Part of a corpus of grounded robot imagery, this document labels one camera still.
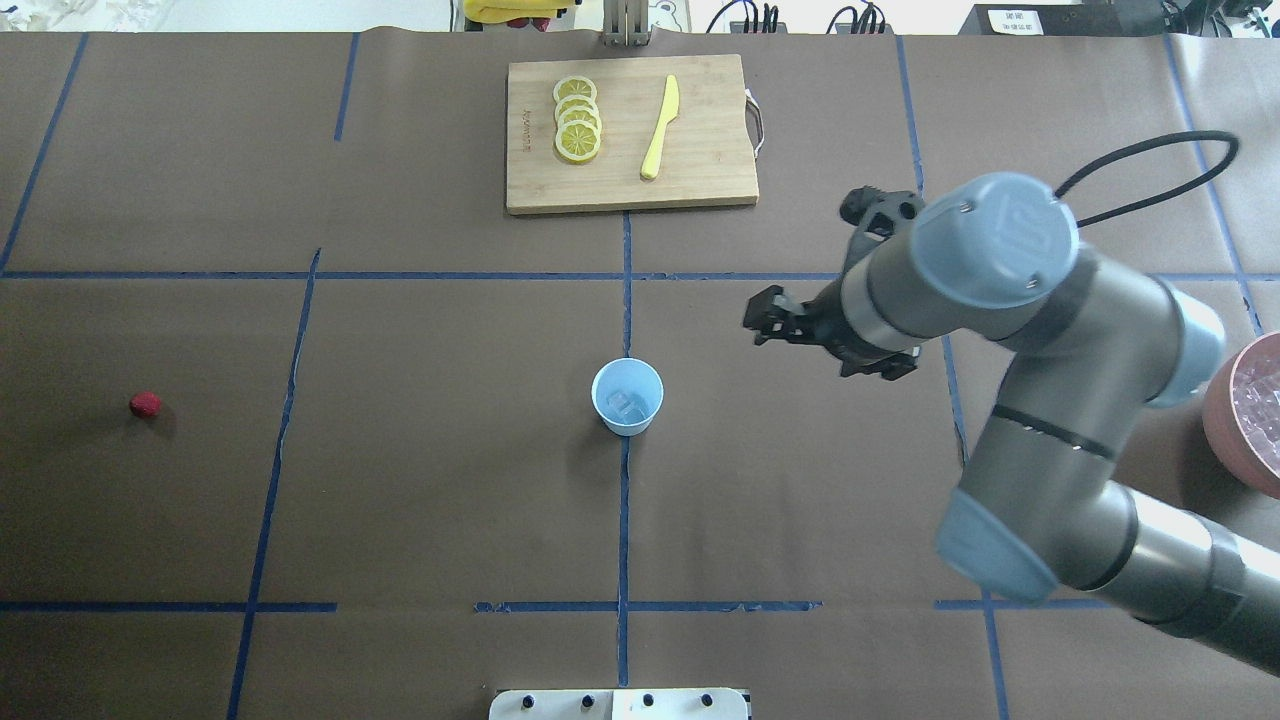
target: white label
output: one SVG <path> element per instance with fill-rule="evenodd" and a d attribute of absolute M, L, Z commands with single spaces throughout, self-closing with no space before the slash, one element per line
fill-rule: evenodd
<path fill-rule="evenodd" d="M 1036 10 L 987 10 L 991 29 L 1001 35 L 1044 35 Z"/>

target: knife handle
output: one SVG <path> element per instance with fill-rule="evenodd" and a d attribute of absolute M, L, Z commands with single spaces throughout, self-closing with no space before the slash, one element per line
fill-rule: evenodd
<path fill-rule="evenodd" d="M 667 123 L 659 120 L 653 131 L 653 140 L 649 141 L 649 151 L 644 154 L 644 163 L 640 163 L 640 177 L 653 179 L 658 177 L 662 168 L 662 145 L 667 140 Z"/>

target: light blue joint cap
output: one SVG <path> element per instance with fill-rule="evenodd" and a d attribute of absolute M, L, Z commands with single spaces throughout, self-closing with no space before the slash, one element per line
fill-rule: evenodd
<path fill-rule="evenodd" d="M 1178 306 L 1181 337 L 1178 365 L 1169 384 L 1147 401 L 1148 407 L 1172 407 L 1199 393 L 1199 386 L 1213 377 L 1226 348 L 1222 320 L 1212 307 L 1161 281 Z"/>
<path fill-rule="evenodd" d="M 924 279 L 983 310 L 1048 295 L 1079 251 L 1071 209 L 1020 173 L 991 173 L 952 190 L 920 213 L 911 232 L 911 260 Z"/>
<path fill-rule="evenodd" d="M 951 491 L 937 550 L 957 573 L 1015 602 L 1039 605 L 1057 587 L 1048 565 L 960 488 Z"/>

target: small red object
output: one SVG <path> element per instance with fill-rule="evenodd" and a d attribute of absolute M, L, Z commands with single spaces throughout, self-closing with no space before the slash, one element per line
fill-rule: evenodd
<path fill-rule="evenodd" d="M 134 418 L 155 418 L 160 413 L 160 398 L 154 392 L 140 392 L 129 400 L 129 413 Z"/>

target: yellow knife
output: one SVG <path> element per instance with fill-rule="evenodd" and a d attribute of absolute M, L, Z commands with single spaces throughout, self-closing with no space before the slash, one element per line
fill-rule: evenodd
<path fill-rule="evenodd" d="M 667 140 L 667 123 L 680 114 L 680 85 L 676 76 L 667 76 L 667 88 L 662 94 L 662 110 L 658 110 L 658 127 L 653 129 L 653 140 L 649 141 L 649 151 L 644 154 L 644 163 L 640 164 L 640 177 L 653 179 L 658 177 L 662 167 L 662 143 Z"/>

